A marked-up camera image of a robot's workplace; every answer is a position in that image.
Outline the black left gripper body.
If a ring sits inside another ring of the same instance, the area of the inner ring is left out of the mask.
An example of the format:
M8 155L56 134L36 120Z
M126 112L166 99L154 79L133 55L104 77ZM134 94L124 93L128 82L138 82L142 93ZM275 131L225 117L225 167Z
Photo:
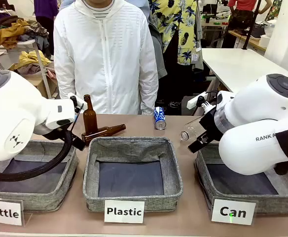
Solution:
M65 141L65 131L69 126L70 124L66 124L56 129L50 129L46 125L40 124L34 127L34 134L41 135L48 140L61 139L62 141Z

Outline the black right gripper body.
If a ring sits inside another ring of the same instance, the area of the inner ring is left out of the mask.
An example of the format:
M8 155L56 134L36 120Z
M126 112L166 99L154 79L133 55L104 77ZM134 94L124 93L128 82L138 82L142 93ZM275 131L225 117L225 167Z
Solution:
M215 113L216 110L210 110L199 121L201 126L205 129L203 134L208 135L210 142L220 141L223 136L223 133L220 132L215 124Z

